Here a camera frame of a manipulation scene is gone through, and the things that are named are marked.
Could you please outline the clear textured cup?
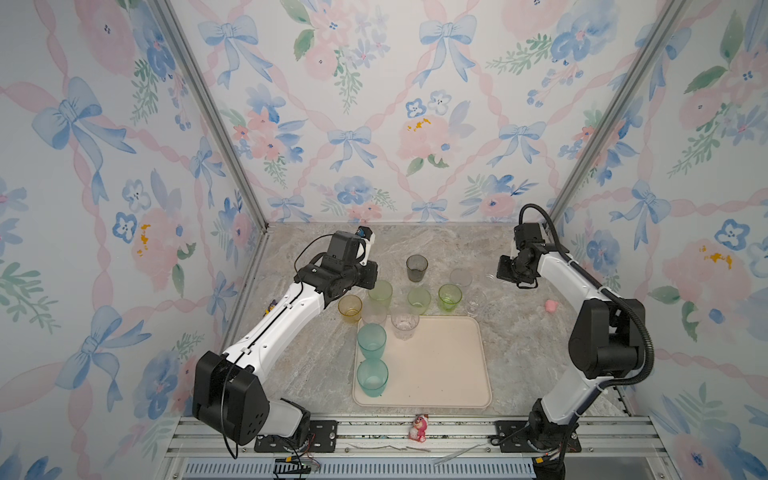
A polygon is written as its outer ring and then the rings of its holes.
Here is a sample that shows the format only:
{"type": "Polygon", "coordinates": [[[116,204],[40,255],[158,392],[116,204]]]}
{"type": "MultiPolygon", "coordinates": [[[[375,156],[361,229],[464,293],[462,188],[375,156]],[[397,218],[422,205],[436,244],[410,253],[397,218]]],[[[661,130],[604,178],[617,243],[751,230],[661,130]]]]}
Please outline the clear textured cup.
{"type": "Polygon", "coordinates": [[[361,320],[365,324],[378,324],[383,326],[388,316],[388,307],[378,301],[366,298],[363,301],[361,320]]]}

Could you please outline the clear smooth cup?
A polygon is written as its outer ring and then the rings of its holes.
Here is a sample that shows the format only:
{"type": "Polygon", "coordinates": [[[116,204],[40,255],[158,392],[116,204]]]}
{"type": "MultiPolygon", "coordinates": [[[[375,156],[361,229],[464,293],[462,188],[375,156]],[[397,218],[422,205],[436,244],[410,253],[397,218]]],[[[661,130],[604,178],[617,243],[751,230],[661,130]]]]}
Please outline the clear smooth cup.
{"type": "Polygon", "coordinates": [[[390,311],[390,323],[396,338],[406,341],[414,336],[420,315],[411,308],[395,306],[390,311]]]}

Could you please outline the teal cup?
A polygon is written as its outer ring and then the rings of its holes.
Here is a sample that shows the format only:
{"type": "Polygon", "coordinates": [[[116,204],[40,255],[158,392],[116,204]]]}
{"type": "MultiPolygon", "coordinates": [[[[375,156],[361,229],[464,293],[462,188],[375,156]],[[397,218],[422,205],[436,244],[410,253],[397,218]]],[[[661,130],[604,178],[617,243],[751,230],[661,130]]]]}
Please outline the teal cup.
{"type": "Polygon", "coordinates": [[[381,359],[365,359],[356,370],[358,385],[369,397],[379,397],[384,392],[388,380],[389,369],[381,359]]]}
{"type": "Polygon", "coordinates": [[[387,342],[387,333],[380,324],[364,324],[357,334],[357,343],[365,359],[381,359],[387,342]]]}

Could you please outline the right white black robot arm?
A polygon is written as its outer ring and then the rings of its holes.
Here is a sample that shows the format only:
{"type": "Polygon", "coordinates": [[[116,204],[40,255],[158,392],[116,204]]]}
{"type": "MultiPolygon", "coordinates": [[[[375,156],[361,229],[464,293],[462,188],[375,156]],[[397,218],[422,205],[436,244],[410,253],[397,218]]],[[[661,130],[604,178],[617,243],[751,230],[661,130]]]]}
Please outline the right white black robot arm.
{"type": "Polygon", "coordinates": [[[564,450],[579,417],[607,388],[645,380],[654,348],[645,308],[598,281],[559,242],[545,240],[537,223],[514,229],[517,255],[500,257],[497,277],[523,289],[547,279],[576,310],[568,339],[570,366],[555,387],[538,399],[523,428],[526,443],[541,452],[564,450]]]}

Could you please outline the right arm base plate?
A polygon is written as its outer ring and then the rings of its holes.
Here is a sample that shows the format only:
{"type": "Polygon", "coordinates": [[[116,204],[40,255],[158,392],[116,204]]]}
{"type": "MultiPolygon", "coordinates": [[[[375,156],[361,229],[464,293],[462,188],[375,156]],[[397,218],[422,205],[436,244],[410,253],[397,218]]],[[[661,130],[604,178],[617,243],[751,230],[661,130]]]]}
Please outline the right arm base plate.
{"type": "Polygon", "coordinates": [[[575,430],[567,426],[531,426],[528,421],[499,420],[494,423],[496,433],[489,440],[502,453],[552,453],[558,450],[569,433],[568,452],[579,453],[582,446],[575,430]]]}

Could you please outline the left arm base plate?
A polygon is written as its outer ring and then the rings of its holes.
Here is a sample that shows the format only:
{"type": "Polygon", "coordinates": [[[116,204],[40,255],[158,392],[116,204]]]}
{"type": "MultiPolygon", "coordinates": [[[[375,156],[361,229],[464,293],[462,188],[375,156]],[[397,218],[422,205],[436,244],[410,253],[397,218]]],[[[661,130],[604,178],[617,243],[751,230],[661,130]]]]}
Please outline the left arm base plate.
{"type": "Polygon", "coordinates": [[[334,453],[337,445],[338,422],[335,420],[310,420],[302,440],[276,435],[259,435],[254,442],[256,453],[334,453]]]}

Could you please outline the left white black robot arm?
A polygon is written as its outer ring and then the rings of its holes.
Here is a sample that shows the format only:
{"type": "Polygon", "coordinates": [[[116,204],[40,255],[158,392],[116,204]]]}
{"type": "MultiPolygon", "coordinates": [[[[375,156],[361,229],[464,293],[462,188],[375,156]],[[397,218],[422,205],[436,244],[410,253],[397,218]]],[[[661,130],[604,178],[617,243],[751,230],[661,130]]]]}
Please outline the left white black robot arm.
{"type": "Polygon", "coordinates": [[[370,228],[327,237],[327,249],[294,269],[286,293],[256,327],[223,352],[206,352],[196,364],[192,416],[227,441],[245,446],[258,437],[277,437],[300,448],[308,440],[310,412],[269,399],[262,382],[309,321],[352,288],[373,289],[378,276],[370,259],[375,242],[370,228]]]}

